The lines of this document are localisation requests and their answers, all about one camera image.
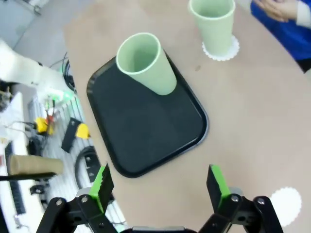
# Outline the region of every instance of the person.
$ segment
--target person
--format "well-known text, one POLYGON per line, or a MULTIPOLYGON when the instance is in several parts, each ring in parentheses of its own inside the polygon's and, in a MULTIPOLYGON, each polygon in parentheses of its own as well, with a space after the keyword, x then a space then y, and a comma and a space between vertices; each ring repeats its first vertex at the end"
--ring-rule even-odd
POLYGON ((252 0, 251 12, 304 72, 311 69, 311 0, 252 0))

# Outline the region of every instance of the yellow component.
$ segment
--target yellow component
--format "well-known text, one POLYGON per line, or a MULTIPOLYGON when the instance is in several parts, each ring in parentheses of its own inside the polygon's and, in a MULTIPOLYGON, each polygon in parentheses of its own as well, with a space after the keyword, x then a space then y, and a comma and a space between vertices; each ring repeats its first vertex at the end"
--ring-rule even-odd
MULTIPOLYGON (((43 133, 46 132, 48 130, 48 125, 45 122, 45 119, 42 117, 37 117, 35 120, 36 123, 36 129, 38 131, 38 133, 43 133)), ((49 135, 53 134, 53 127, 52 125, 49 126, 49 135)))
POLYGON ((83 139, 88 139, 89 138, 89 130, 86 124, 81 123, 78 126, 77 132, 76 132, 76 137, 80 137, 83 139))

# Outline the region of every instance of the black tray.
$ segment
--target black tray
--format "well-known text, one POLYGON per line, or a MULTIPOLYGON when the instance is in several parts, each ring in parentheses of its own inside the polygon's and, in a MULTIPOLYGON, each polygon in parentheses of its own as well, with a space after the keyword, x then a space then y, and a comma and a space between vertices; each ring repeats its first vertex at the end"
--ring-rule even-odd
POLYGON ((190 150, 207 134, 207 114, 169 61, 177 86, 166 96, 121 73, 115 58, 88 82, 87 96, 98 127, 123 176, 139 177, 190 150))

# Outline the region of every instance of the white paper coaster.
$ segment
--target white paper coaster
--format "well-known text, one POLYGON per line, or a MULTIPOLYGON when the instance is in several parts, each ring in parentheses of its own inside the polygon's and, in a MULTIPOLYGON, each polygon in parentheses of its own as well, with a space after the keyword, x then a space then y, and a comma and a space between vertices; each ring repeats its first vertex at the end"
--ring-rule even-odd
POLYGON ((290 225, 298 217, 302 200, 296 189, 291 187, 279 189, 272 194, 270 200, 282 227, 290 225))
POLYGON ((214 55, 211 55, 205 48, 205 45, 204 45, 204 42, 202 42, 202 48, 203 48, 203 51, 204 53, 211 59, 215 60, 215 61, 228 61, 232 58, 234 58, 239 50, 240 50, 240 44, 239 44, 239 41, 238 39, 232 35, 232 45, 228 51, 228 53, 226 55, 223 55, 223 56, 214 56, 214 55))

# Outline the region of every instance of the tan table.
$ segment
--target tan table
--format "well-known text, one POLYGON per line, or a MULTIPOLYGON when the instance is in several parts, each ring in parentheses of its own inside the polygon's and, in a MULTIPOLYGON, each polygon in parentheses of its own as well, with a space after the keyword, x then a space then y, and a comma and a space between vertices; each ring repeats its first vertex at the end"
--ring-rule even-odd
POLYGON ((303 207, 285 232, 309 232, 310 84, 276 39, 240 7, 234 25, 241 46, 238 56, 212 61, 202 52, 187 4, 188 0, 97 0, 65 29, 86 123, 101 163, 108 161, 111 167, 114 195, 128 223, 198 230, 212 214, 208 165, 218 164, 228 185, 240 187, 249 199, 271 196, 286 186, 296 188, 303 207), (207 111, 210 129, 200 146, 129 179, 113 168, 86 85, 93 72, 116 55, 122 41, 137 32, 160 39, 207 111))

